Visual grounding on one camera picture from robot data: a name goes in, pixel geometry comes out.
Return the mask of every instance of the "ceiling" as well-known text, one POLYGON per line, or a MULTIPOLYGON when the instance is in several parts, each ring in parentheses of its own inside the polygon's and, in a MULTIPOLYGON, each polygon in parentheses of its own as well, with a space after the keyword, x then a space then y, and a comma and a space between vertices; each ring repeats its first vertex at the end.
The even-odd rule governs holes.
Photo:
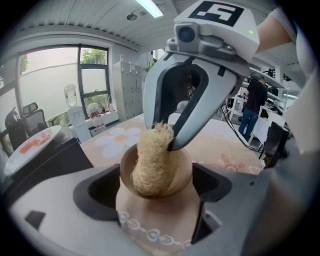
MULTIPOLYGON (((112 34, 139 48, 141 53, 163 48, 174 36, 174 18, 197 0, 153 0, 163 16, 153 18, 135 0, 45 0, 41 2, 19 24, 17 31, 54 25, 68 28, 89 28, 106 37, 112 34), (131 12, 137 15, 134 21, 127 20, 131 12)), ((252 10, 255 21, 260 24, 276 7, 275 2, 266 0, 229 0, 252 10)), ((286 44, 260 53, 257 57, 271 59, 279 65, 298 62, 295 46, 286 44)))

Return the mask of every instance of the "jeans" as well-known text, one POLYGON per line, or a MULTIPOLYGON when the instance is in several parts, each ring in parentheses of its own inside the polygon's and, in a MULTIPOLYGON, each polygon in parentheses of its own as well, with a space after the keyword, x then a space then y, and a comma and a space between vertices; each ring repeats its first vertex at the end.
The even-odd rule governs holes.
POLYGON ((250 135, 255 127, 255 124, 258 120, 258 114, 251 111, 250 109, 245 109, 243 111, 242 121, 239 127, 239 133, 245 138, 246 141, 250 139, 250 135))

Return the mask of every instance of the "man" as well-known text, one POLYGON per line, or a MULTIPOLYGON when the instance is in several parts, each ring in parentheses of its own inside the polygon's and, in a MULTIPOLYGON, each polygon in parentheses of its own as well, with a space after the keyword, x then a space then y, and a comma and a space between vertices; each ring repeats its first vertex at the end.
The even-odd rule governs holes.
POLYGON ((241 125, 239 127, 239 132, 243 135, 246 141, 249 140, 251 132, 258 120, 260 106, 263 106, 267 100, 268 91, 265 85, 266 80, 261 77, 258 81, 255 79, 251 80, 247 88, 249 96, 245 105, 245 110, 243 111, 241 125))

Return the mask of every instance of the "cabinet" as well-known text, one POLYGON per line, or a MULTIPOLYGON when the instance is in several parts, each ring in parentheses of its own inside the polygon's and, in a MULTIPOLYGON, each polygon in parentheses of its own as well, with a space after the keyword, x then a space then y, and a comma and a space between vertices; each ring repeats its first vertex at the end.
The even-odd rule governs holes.
POLYGON ((119 61, 112 66, 115 104, 119 121, 143 113, 142 70, 140 66, 119 61))

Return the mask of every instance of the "cable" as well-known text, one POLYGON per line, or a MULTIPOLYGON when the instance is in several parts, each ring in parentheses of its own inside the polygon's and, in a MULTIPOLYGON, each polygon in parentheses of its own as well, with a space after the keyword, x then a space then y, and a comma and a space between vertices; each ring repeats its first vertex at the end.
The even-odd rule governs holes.
MULTIPOLYGON (((251 150, 251 151, 254 151, 254 152, 257 152, 257 153, 263 152, 262 150, 258 150, 258 149, 256 149, 256 148, 251 147, 251 146, 248 146, 247 144, 244 143, 244 141, 243 141, 243 140, 240 138, 240 136, 238 135, 235 127, 234 127, 233 124, 231 123, 230 116, 229 116, 229 112, 228 112, 228 107, 227 107, 227 105, 226 105, 225 102, 224 102, 224 106, 225 106, 225 108, 226 108, 226 110, 227 110, 227 111, 226 111, 227 117, 226 117, 226 114, 225 114, 225 112, 223 111, 223 108, 221 108, 222 114, 223 114, 223 116, 224 116, 224 119, 225 119, 226 123, 228 124, 228 126, 231 128, 231 130, 234 132, 234 134, 237 136, 237 138, 241 141, 241 143, 242 143, 247 149, 249 149, 249 150, 251 150)), ((264 152, 264 153, 265 153, 265 155, 268 156, 268 157, 273 157, 273 156, 274 156, 273 154, 268 154, 268 153, 266 153, 266 152, 264 152)))

